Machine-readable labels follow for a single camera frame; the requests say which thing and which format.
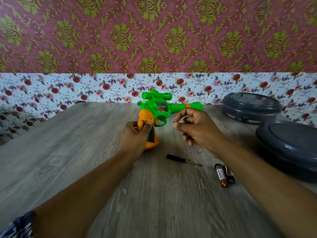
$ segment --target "black screwdriver handle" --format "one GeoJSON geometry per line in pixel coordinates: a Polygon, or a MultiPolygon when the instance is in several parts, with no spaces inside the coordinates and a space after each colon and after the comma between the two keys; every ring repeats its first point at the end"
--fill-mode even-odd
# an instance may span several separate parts
{"type": "Polygon", "coordinates": [[[174,156],[174,155],[170,155],[170,154],[167,154],[166,158],[168,158],[169,160],[174,160],[174,161],[178,161],[178,162],[182,162],[182,163],[186,162],[185,159],[182,159],[180,157],[177,157],[177,156],[174,156]]]}

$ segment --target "wooden table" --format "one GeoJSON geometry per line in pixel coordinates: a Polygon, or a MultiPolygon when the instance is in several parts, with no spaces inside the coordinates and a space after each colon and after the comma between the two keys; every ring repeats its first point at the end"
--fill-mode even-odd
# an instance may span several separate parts
{"type": "MultiPolygon", "coordinates": [[[[231,140],[259,147],[255,125],[222,116],[220,106],[204,108],[231,140]]],[[[78,103],[1,146],[0,229],[110,158],[139,109],[78,103]]],[[[229,188],[220,186],[214,168],[220,161],[197,145],[189,147],[172,128],[173,117],[156,128],[160,144],[135,163],[87,237],[282,237],[238,179],[229,188]],[[167,160],[166,154],[204,167],[167,160]]]]}

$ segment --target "blue patterned sleeve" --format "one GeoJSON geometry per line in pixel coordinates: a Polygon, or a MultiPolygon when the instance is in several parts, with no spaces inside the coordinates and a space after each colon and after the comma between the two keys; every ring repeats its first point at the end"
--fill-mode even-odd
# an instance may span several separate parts
{"type": "Polygon", "coordinates": [[[34,217],[35,213],[29,211],[25,215],[16,218],[0,232],[0,238],[33,238],[31,224],[34,217]]]}

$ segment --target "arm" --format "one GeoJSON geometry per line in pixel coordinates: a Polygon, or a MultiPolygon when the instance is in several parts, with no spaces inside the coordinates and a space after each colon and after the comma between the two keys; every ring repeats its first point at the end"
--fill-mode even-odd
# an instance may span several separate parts
{"type": "Polygon", "coordinates": [[[118,152],[112,158],[33,210],[36,214],[32,222],[35,238],[85,236],[90,224],[145,148],[151,125],[145,125],[137,133],[136,124],[129,122],[126,125],[118,152]]]}
{"type": "Polygon", "coordinates": [[[317,234],[317,196],[251,152],[230,142],[206,112],[187,108],[174,123],[190,146],[193,140],[230,166],[246,190],[287,238],[317,234]]]}

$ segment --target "white floral wallpaper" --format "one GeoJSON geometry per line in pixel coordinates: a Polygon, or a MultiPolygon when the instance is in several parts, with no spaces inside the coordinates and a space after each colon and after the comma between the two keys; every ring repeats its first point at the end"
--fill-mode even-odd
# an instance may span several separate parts
{"type": "Polygon", "coordinates": [[[263,94],[282,103],[284,116],[317,127],[317,73],[1,73],[0,144],[78,101],[137,103],[152,88],[172,93],[174,103],[220,104],[231,92],[263,94]]]}

